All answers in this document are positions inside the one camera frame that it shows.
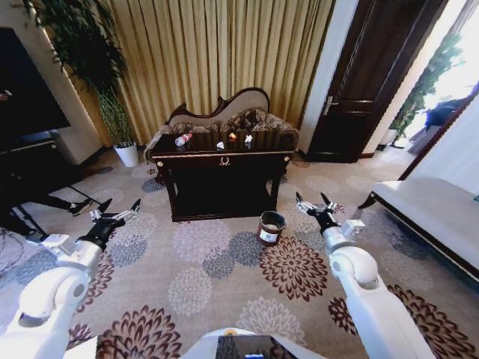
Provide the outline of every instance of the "white flower pot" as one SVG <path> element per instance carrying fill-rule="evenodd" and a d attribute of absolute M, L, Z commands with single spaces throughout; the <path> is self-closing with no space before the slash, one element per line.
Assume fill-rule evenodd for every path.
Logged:
<path fill-rule="evenodd" d="M 138 152 L 136 152 L 136 143 L 130 147 L 117 148 L 115 146 L 115 151 L 120 156 L 121 161 L 127 167 L 135 167 L 138 165 Z"/>
<path fill-rule="evenodd" d="M 397 135 L 396 129 L 389 129 L 388 131 L 386 131 L 386 133 L 384 134 L 384 137 L 382 138 L 379 144 L 389 144 L 396 138 L 396 135 Z"/>

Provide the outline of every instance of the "drawer handle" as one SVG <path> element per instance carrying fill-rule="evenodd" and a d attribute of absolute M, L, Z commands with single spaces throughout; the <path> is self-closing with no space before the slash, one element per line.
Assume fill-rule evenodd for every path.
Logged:
<path fill-rule="evenodd" d="M 230 158 L 229 158 L 229 157 L 226 157 L 226 161 L 225 161 L 225 158 L 224 158 L 224 157 L 221 157 L 221 158 L 219 159 L 219 165 L 220 165 L 220 166 L 229 166 L 229 165 L 231 165 L 231 163 L 230 163 Z"/>

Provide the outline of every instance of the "dark brown door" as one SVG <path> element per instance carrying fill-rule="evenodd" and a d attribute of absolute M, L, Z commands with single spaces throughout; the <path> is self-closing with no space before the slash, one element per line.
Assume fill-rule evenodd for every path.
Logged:
<path fill-rule="evenodd" d="M 308 159 L 359 159 L 445 4 L 359 0 Z"/>

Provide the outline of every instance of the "small bucket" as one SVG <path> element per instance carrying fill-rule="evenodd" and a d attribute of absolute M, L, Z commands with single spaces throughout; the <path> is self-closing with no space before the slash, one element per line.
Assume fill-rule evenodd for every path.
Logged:
<path fill-rule="evenodd" d="M 260 216 L 256 238 L 262 245 L 272 247 L 278 244 L 279 235 L 285 227 L 286 221 L 281 214 L 275 211 L 263 212 Z"/>

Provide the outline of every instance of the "plastic bottle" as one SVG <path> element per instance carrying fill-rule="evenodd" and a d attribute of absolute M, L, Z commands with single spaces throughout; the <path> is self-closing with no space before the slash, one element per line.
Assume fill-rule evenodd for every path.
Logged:
<path fill-rule="evenodd" d="M 189 141 L 189 139 L 192 137 L 191 133 L 185 133 L 183 136 L 180 136 L 176 140 L 174 140 L 174 143 L 178 146 L 181 147 L 183 146 L 186 142 Z"/>

